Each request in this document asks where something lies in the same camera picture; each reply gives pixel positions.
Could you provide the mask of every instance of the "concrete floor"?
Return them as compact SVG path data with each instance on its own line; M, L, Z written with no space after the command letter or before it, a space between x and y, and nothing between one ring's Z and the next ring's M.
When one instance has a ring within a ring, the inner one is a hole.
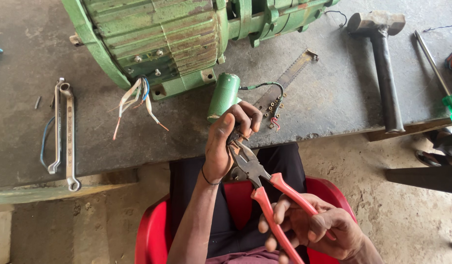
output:
M452 194L387 182L383 169L421 167L419 135L368 142L363 135L299 144L307 175L332 181L386 263L452 264ZM144 210L169 192L169 166L139 169L140 182L77 199L16 205L14 264L130 264Z

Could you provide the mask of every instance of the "gray metal table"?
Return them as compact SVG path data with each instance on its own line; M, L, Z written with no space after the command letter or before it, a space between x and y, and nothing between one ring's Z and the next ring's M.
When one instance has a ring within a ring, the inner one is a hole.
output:
M372 9L407 15L405 29L389 39L404 123L447 117L441 103L443 93L412 33L451 25L452 0L342 0L331 8L348 16ZM288 87L279 133L268 129L265 122L248 143L250 147L367 132L383 126L370 42L349 37L345 28L338 27L343 21L339 14L328 13L304 33L269 39L255 49L248 39L229 42L226 63L217 65L215 72L235 73L244 85L276 81L307 47L321 58ZM59 77L67 79L76 96L78 175L203 154L209 127L206 113L214 87L153 103L154 113L169 132L155 124L144 107L127 110L117 140L112 141L117 111L107 111L117 106L124 91L112 83L85 47L70 44L68 37L73 33L59 0L0 0L0 48L4 49L0 54L0 187L65 178L64 160L56 175L49 175L39 162L43 128L53 116L48 106ZM452 28L423 36L441 68L452 50ZM452 87L452 74L444 74ZM240 97L253 104L267 89L240 91ZM34 110L38 96L42 96L40 107ZM47 140L47 161L53 158L52 131Z

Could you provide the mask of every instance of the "spanner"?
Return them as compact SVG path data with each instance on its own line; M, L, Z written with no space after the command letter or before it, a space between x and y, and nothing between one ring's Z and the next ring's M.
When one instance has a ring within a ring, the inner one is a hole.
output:
M48 173L55 174L61 162L61 106L60 106L60 86L65 82L61 77L55 86L55 162L47 168Z
M76 192L81 189L81 182L76 179L76 149L74 148L74 97L70 84L60 85L60 92L66 96L66 181L68 189Z

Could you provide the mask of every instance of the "screwdriver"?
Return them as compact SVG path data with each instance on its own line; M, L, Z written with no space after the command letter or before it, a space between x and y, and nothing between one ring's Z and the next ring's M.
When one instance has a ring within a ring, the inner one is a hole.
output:
M431 67L433 68L434 74L438 77L440 80L441 86L443 87L444 91L446 92L446 97L443 98L443 104L449 108L449 111L451 111L451 120L452 120L452 93L447 87L446 82L444 81L443 77L441 76L440 72L436 68L436 64L434 64L433 56L431 56L430 51L426 48L425 42L422 39L422 36L418 34L418 32L415 30L415 37L417 38L418 43L422 47L423 53L425 53L426 58L428 59L428 62L430 63Z

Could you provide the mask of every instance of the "hammer handle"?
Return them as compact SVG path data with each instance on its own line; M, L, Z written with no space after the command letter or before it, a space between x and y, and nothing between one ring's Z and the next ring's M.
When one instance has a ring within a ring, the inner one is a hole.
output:
M399 101L395 91L394 75L392 73L389 45L387 44L387 30L379 30L371 36L374 52L377 80L381 92L382 114L386 133L401 133L403 129L402 117L400 116Z

